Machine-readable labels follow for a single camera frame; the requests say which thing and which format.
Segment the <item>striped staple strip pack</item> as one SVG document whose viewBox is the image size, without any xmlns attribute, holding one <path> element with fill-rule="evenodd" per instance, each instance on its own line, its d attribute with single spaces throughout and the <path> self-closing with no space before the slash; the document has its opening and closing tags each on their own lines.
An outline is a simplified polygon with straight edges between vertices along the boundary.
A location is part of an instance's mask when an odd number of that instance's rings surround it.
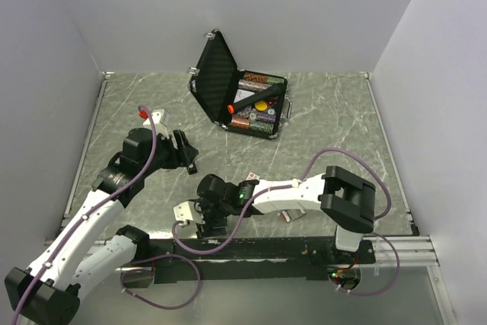
<svg viewBox="0 0 487 325">
<path fill-rule="evenodd" d="M 295 221 L 303 217 L 305 215 L 305 211 L 300 209 L 289 209 L 289 210 L 283 210 L 281 214 L 285 222 L 290 223 L 292 221 Z"/>
</svg>

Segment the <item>black stapler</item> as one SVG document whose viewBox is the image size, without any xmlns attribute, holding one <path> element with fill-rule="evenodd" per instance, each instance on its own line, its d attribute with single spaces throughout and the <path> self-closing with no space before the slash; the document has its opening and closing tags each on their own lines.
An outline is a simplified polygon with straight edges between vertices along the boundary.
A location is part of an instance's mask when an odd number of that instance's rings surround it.
<svg viewBox="0 0 487 325">
<path fill-rule="evenodd" d="M 192 163 L 192 164 L 188 165 L 186 167 L 186 169 L 187 169 L 187 173 L 189 175 L 193 175 L 193 174 L 196 174 L 198 172 L 198 169 L 197 169 L 197 166 L 196 166 L 195 163 Z"/>
</svg>

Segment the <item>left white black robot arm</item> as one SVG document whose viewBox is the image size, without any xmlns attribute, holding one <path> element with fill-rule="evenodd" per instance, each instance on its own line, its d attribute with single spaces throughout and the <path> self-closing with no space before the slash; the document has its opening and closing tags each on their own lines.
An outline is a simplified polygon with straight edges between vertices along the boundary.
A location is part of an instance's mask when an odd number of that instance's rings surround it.
<svg viewBox="0 0 487 325">
<path fill-rule="evenodd" d="M 150 259 L 149 235 L 131 225 L 120 228 L 96 253 L 88 250 L 104 229 L 142 191 L 145 179 L 160 169 L 179 167 L 194 174 L 198 150 L 185 133 L 159 129 L 129 131 L 121 151 L 98 174 L 81 208 L 50 246 L 26 269 L 13 268 L 5 288 L 17 323 L 68 324 L 82 300 L 115 268 Z"/>
</svg>

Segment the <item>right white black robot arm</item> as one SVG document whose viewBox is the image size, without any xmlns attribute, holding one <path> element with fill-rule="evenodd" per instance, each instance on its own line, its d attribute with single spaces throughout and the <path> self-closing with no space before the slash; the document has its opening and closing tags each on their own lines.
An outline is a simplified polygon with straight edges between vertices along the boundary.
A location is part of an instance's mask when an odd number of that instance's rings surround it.
<svg viewBox="0 0 487 325">
<path fill-rule="evenodd" d="M 199 238 L 227 233 L 227 217 L 249 218 L 286 210 L 321 211 L 336 224 L 333 256 L 342 263 L 357 256 L 364 235 L 374 230 L 376 187 L 338 166 L 302 181 L 244 180 L 239 184 L 209 174 L 197 187 L 193 219 Z"/>
</svg>

